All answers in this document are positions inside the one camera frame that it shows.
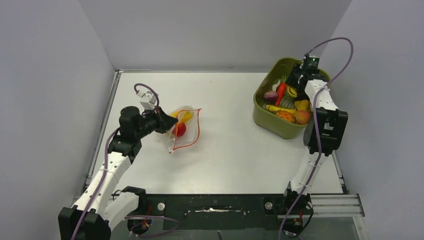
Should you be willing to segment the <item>clear zip top bag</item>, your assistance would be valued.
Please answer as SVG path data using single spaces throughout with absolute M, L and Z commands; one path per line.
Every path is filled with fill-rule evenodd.
M 170 114 L 171 117 L 177 119 L 177 123 L 159 137 L 169 154 L 178 149 L 190 147 L 199 140 L 201 110 L 202 108 L 184 105 Z

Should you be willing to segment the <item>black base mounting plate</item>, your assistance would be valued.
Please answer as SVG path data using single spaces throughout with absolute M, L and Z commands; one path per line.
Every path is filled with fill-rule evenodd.
M 153 219 L 168 230 L 280 230 L 294 237 L 314 215 L 310 194 L 153 194 L 136 190 L 138 206 L 129 213 L 128 229 L 146 236 Z

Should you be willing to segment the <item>aluminium frame rail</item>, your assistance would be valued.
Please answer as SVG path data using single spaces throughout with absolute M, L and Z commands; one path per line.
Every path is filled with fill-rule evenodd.
M 358 194 L 312 194 L 314 217 L 356 218 L 364 217 L 365 211 Z

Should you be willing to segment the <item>purple red onion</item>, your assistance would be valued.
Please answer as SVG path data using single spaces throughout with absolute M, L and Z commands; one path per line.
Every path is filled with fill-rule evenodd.
M 266 102 L 275 102 L 279 98 L 279 94 L 276 91 L 270 90 L 263 94 L 263 99 Z

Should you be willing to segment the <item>orange carrot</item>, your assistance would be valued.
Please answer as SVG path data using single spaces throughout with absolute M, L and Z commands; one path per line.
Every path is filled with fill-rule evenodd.
M 275 101 L 275 106 L 278 107 L 285 95 L 286 89 L 287 89 L 287 84 L 286 84 L 286 80 L 287 77 L 283 76 L 281 79 L 279 79 L 278 81 L 280 81 L 280 85 L 277 89 L 277 93 L 278 93 L 278 99 Z

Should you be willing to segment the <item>small yellow banana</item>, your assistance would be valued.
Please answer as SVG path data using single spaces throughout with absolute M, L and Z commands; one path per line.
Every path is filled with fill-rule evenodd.
M 287 85 L 286 86 L 286 90 L 287 90 L 287 93 L 289 94 L 289 96 L 291 97 L 291 98 L 297 98 L 298 97 L 298 93 L 297 93 L 297 90 L 296 90 L 296 88 L 295 87 L 292 87 L 292 86 L 290 86 L 290 85 Z

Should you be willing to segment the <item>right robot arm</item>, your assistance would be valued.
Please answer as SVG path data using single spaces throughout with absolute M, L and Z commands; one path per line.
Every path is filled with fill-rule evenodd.
M 300 121 L 306 125 L 303 135 L 305 154 L 281 199 L 282 209 L 289 214 L 310 201 L 317 174 L 327 158 L 340 147 L 349 118 L 348 113 L 334 103 L 330 81 L 318 68 L 319 60 L 306 53 L 288 77 L 289 86 L 297 93 L 295 101 L 298 104 L 305 102 L 303 111 L 310 114 L 308 119 Z

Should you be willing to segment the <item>green plastic bin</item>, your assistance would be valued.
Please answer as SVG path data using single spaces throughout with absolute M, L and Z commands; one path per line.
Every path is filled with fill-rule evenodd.
M 264 109 L 264 105 L 275 106 L 275 102 L 265 101 L 263 98 L 263 95 L 265 92 L 271 91 L 272 85 L 277 83 L 278 80 L 280 80 L 283 76 L 286 76 L 288 78 L 294 65 L 298 61 L 302 61 L 302 60 L 303 59 L 297 60 L 291 57 L 279 59 L 275 63 L 275 65 L 272 67 L 272 69 L 267 73 L 266 77 L 261 82 L 261 84 L 259 85 L 259 87 L 257 88 L 256 92 L 253 95 L 254 123 L 282 137 L 283 139 L 289 140 L 289 139 L 296 138 L 301 133 L 301 131 L 307 126 L 307 124 L 299 125 L 297 123 L 294 124 L 294 123 L 288 122 L 285 119 L 277 116 L 276 114 Z M 328 74 L 321 69 L 319 69 L 319 72 L 320 72 L 320 79 L 314 79 L 314 80 L 323 80 L 324 82 L 328 82 L 330 79 Z M 285 109 L 295 109 L 294 102 L 300 101 L 300 100 L 310 101 L 310 113 L 312 117 L 313 116 L 312 114 L 313 98 L 311 96 L 306 95 L 305 89 L 304 89 L 304 94 L 296 98 L 290 97 L 286 90 L 283 96 L 283 99 L 278 107 L 285 108 Z

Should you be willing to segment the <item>red apple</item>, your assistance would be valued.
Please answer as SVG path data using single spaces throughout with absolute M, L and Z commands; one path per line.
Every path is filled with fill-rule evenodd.
M 175 124 L 174 129 L 172 130 L 172 134 L 179 138 L 182 137 L 187 131 L 187 126 L 183 121 L 179 121 Z

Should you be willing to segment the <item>yellow banana bunch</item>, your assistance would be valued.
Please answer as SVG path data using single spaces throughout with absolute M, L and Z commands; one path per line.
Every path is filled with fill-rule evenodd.
M 193 118 L 194 116 L 193 112 L 194 112 L 193 110 L 186 110 L 186 109 L 176 110 L 171 113 L 171 116 L 173 118 L 178 119 L 178 122 L 177 122 L 178 124 L 180 123 L 185 124 Z

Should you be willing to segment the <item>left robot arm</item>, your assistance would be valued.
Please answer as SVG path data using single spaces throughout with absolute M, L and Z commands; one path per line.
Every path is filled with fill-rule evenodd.
M 128 187 L 113 203 L 110 198 L 142 147 L 142 138 L 167 133 L 178 119 L 161 107 L 140 112 L 136 106 L 120 111 L 119 128 L 107 139 L 103 165 L 85 192 L 58 215 L 62 240 L 109 240 L 113 229 L 143 203 L 146 191 Z

